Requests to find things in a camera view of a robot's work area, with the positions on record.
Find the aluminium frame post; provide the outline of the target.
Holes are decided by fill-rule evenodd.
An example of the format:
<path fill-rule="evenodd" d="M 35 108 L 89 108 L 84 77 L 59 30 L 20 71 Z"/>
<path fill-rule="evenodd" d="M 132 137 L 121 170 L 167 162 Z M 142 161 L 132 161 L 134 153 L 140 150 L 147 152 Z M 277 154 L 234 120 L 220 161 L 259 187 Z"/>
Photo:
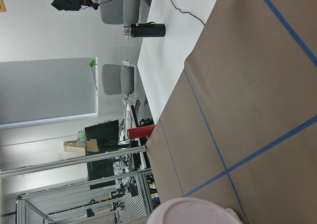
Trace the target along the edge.
<path fill-rule="evenodd" d="M 143 146 L 138 146 L 134 148 L 126 148 L 123 150 L 113 151 L 113 152 L 105 152 L 105 153 L 96 154 L 96 155 L 82 156 L 82 157 L 70 158 L 70 159 L 60 160 L 56 162 L 45 163 L 45 164 L 20 167 L 20 168 L 1 171 L 0 178 L 4 179 L 8 177 L 30 174 L 30 173 L 39 172 L 39 171 L 45 171 L 45 170 L 72 166 L 72 165 L 77 165 L 77 164 L 82 164 L 87 162 L 110 159 L 113 157 L 119 157 L 123 155 L 131 155 L 131 154 L 141 153 L 145 151 L 146 151 L 146 146 L 143 145 Z"/>

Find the black monitor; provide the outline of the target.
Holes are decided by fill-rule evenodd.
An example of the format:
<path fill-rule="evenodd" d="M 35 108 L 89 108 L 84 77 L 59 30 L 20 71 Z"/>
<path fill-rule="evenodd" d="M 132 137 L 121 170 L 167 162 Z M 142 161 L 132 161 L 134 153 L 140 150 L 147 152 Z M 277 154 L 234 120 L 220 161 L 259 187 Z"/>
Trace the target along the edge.
<path fill-rule="evenodd" d="M 94 155 L 119 150 L 119 121 L 113 120 L 105 123 L 85 127 L 87 142 L 96 140 L 97 152 L 92 152 L 86 147 L 86 155 Z"/>

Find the pink plastic cup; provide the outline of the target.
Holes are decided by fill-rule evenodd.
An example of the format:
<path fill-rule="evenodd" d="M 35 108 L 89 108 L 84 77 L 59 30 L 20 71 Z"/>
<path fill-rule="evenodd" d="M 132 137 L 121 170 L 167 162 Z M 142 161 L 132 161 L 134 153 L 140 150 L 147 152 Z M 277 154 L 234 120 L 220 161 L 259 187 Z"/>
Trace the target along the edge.
<path fill-rule="evenodd" d="M 148 224 L 241 224 L 232 209 L 197 198 L 175 198 L 160 204 Z"/>

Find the red bottle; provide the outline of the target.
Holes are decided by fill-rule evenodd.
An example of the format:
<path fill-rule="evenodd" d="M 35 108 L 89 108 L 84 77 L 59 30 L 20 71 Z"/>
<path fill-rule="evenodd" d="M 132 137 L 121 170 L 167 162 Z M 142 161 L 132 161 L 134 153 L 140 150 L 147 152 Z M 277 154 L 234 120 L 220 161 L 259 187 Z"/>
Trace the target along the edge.
<path fill-rule="evenodd" d="M 129 139 L 137 139 L 142 137 L 149 137 L 151 136 L 155 125 L 148 125 L 148 126 L 140 126 L 135 128 L 128 129 L 128 138 Z"/>

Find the green plastic toy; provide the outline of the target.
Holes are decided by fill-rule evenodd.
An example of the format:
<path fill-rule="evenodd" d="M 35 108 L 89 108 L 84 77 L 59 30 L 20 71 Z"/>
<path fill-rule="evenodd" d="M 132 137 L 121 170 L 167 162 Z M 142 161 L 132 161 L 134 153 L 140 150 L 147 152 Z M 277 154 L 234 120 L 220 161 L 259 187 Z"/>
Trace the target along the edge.
<path fill-rule="evenodd" d="M 97 62 L 96 62 L 95 59 L 92 59 L 92 60 L 90 61 L 90 63 L 89 63 L 89 67 L 90 67 L 91 69 L 93 69 L 95 65 L 97 65 Z"/>

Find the black bottle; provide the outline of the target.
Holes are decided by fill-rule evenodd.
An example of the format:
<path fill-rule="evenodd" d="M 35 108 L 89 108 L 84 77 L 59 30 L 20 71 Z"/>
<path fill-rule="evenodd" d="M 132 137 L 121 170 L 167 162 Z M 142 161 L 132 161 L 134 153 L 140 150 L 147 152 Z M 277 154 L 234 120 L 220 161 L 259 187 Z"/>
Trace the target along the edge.
<path fill-rule="evenodd" d="M 127 38 L 161 38 L 166 34 L 164 24 L 155 22 L 135 23 L 123 26 L 123 35 Z"/>

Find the grey office chair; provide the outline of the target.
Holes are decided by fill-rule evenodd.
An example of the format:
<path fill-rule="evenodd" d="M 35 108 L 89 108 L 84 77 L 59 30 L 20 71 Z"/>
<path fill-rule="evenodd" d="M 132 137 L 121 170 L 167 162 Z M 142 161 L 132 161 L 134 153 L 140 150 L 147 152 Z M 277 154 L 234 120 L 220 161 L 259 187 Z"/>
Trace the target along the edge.
<path fill-rule="evenodd" d="M 135 89 L 135 68 L 127 60 L 122 61 L 123 65 L 104 64 L 102 66 L 102 86 L 106 95 L 129 96 Z"/>

